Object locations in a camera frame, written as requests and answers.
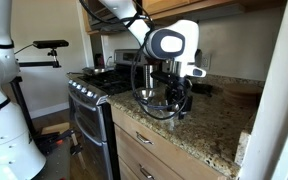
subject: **black stand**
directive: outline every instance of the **black stand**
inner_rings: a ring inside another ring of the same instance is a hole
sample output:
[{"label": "black stand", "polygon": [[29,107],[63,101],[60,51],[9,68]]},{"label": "black stand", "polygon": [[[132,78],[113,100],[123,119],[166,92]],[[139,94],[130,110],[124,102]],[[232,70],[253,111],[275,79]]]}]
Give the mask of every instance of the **black stand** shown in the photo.
[{"label": "black stand", "polygon": [[34,125],[32,123],[32,119],[31,119],[31,116],[28,112],[28,109],[27,109],[27,106],[25,103],[25,99],[24,99],[24,96],[23,96],[23,93],[22,93],[22,90],[20,87],[20,82],[22,82],[22,81],[23,81],[22,77],[16,76],[10,83],[11,83],[12,90],[14,92],[16,101],[21,106],[21,109],[22,109],[26,124],[28,126],[28,129],[29,129],[30,133],[32,134],[32,136],[35,136],[35,135],[37,135],[37,131],[35,130]]},{"label": "black stand", "polygon": [[[48,56],[53,56],[54,61],[45,61],[45,62],[20,62],[19,65],[20,67],[33,67],[33,66],[53,66],[53,68],[60,68],[61,66],[59,65],[59,62],[56,58],[57,52],[55,51],[54,48],[47,54]],[[22,82],[23,79],[20,76],[15,77],[10,83],[12,86],[13,93],[15,95],[17,103],[21,106],[26,124],[28,126],[28,129],[32,136],[35,136],[38,134],[36,129],[34,128],[34,125],[32,123],[31,116],[29,114],[29,111],[26,106],[26,102],[20,87],[20,82]]]},{"label": "black stand", "polygon": [[55,49],[52,49],[49,53],[47,53],[48,56],[53,56],[54,61],[44,61],[44,62],[20,62],[20,67],[34,67],[34,66],[53,66],[53,68],[60,68],[61,65],[59,64],[57,60],[57,52]]}]

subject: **cabinet drawer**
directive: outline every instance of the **cabinet drawer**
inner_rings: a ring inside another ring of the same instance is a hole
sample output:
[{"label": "cabinet drawer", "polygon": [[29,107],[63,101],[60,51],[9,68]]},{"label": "cabinet drawer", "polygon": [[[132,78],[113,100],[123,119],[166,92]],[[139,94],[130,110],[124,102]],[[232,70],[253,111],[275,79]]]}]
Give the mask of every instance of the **cabinet drawer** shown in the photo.
[{"label": "cabinet drawer", "polygon": [[141,123],[133,120],[124,112],[115,107],[112,107],[111,109],[113,121],[116,125],[126,131],[133,139],[158,157],[163,163],[167,164],[168,167],[182,178],[195,179],[196,177],[199,177],[199,179],[203,180],[225,179],[225,176],[221,173],[207,166],[204,162],[191,156]]},{"label": "cabinet drawer", "polygon": [[116,125],[115,133],[118,155],[139,179],[181,179]]},{"label": "cabinet drawer", "polygon": [[125,162],[118,157],[118,164],[120,166],[121,180],[139,180],[133,171],[125,164]]}]

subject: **kitchen counter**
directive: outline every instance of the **kitchen counter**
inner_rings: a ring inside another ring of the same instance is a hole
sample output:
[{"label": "kitchen counter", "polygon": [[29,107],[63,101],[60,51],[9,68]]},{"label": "kitchen counter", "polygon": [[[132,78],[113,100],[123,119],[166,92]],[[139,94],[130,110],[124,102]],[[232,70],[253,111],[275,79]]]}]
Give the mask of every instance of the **kitchen counter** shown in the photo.
[{"label": "kitchen counter", "polygon": [[239,137],[256,109],[227,103],[221,91],[213,92],[212,97],[192,95],[192,110],[182,120],[176,117],[158,121],[149,117],[140,109],[131,91],[110,96],[107,101],[172,144],[234,179],[240,169],[234,163]]}]

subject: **robot camera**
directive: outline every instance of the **robot camera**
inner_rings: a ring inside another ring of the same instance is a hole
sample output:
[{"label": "robot camera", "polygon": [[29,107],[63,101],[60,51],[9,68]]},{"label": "robot camera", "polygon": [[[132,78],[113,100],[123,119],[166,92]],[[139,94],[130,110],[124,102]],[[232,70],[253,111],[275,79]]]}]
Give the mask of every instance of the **robot camera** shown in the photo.
[{"label": "robot camera", "polygon": [[58,47],[66,47],[68,45],[69,43],[65,40],[33,41],[33,46],[38,49],[56,49]]}]

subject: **stove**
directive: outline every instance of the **stove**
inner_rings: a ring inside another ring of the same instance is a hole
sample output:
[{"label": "stove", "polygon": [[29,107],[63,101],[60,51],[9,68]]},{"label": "stove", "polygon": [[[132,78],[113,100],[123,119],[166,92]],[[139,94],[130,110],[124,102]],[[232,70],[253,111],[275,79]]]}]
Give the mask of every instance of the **stove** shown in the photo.
[{"label": "stove", "polygon": [[[132,89],[131,61],[137,50],[116,50],[114,70],[99,74],[84,74],[69,80],[70,109],[84,138],[84,148],[92,157],[85,159],[95,164],[94,172],[100,179],[119,180],[119,165],[114,123],[107,97]],[[143,64],[136,70],[135,86],[143,86]]]},{"label": "stove", "polygon": [[[137,50],[116,50],[114,70],[99,74],[87,74],[71,79],[69,89],[75,91],[79,96],[84,96],[99,105],[106,102],[107,97],[132,90],[131,85],[131,61]],[[144,59],[139,61],[136,70],[134,84],[136,88],[143,86]]]}]

